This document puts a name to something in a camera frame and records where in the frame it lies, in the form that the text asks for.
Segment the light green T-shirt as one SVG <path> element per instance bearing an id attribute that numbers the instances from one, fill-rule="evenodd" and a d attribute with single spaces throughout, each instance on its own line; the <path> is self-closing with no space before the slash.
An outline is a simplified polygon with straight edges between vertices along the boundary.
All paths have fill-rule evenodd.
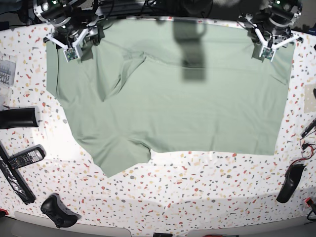
<path id="1" fill-rule="evenodd" d="M 260 61 L 244 29 L 119 20 L 81 59 L 49 41 L 46 88 L 108 177 L 151 151 L 272 155 L 294 49 Z"/>

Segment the long black flat bar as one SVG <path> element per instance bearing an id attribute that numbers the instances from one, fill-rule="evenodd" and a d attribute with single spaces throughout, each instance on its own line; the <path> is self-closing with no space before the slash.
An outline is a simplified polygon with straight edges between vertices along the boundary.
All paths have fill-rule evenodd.
<path id="1" fill-rule="evenodd" d="M 9 156 L 2 144 L 0 145 L 0 170 L 14 193 L 17 194 L 26 205 L 35 202 L 36 197 L 29 186 L 25 183 L 22 176 L 10 166 Z"/>

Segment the black game controller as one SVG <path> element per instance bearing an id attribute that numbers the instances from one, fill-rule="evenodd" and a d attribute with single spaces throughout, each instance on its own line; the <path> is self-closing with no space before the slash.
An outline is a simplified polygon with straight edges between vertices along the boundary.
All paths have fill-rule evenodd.
<path id="1" fill-rule="evenodd" d="M 59 205 L 59 198 L 57 195 L 50 195 L 41 205 L 40 210 L 50 220 L 52 220 L 57 228 L 69 228 L 78 221 L 78 216 L 75 214 L 68 214 Z"/>

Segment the small red clip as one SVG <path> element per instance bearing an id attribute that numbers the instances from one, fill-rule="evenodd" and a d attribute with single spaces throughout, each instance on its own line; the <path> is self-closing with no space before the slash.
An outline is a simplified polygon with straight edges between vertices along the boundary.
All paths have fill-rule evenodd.
<path id="1" fill-rule="evenodd" d="M 311 205 L 311 204 L 313 204 L 313 201 L 312 201 L 311 198 L 308 198 L 308 199 L 306 199 L 306 203 L 307 203 L 308 205 Z"/>

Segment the black cylindrical tube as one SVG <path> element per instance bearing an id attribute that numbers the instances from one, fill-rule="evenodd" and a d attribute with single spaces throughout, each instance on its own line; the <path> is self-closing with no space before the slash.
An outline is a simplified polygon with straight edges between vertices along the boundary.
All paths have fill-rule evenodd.
<path id="1" fill-rule="evenodd" d="M 37 107 L 24 107 L 2 110 L 0 112 L 0 128 L 38 127 Z"/>

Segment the black curved handheld device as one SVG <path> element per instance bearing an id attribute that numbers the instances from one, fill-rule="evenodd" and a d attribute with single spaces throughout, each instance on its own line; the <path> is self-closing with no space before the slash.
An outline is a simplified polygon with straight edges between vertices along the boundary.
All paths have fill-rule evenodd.
<path id="1" fill-rule="evenodd" d="M 301 180 L 305 167 L 303 164 L 295 164 L 287 170 L 285 181 L 276 198 L 279 203 L 287 203 L 290 200 Z"/>

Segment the beige perforated pad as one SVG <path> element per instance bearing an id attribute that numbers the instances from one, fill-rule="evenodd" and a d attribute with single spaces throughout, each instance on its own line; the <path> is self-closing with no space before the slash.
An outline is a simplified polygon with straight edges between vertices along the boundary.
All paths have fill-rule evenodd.
<path id="1" fill-rule="evenodd" d="M 307 84 L 304 91 L 304 113 L 316 111 L 316 85 Z"/>

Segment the black TV remote control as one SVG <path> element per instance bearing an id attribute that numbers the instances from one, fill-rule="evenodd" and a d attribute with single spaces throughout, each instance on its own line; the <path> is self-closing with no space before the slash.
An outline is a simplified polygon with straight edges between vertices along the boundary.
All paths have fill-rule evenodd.
<path id="1" fill-rule="evenodd" d="M 19 169 L 33 163 L 42 161 L 46 156 L 46 152 L 41 145 L 28 148 L 22 152 L 19 152 L 8 159 L 8 162 L 12 169 Z"/>

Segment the clear plastic parts box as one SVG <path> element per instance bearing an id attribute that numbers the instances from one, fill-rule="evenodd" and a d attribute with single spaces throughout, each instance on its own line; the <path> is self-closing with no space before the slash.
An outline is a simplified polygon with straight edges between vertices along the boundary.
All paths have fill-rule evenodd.
<path id="1" fill-rule="evenodd" d="M 14 84 L 16 69 L 16 57 L 8 54 L 0 54 L 0 82 L 11 87 Z"/>

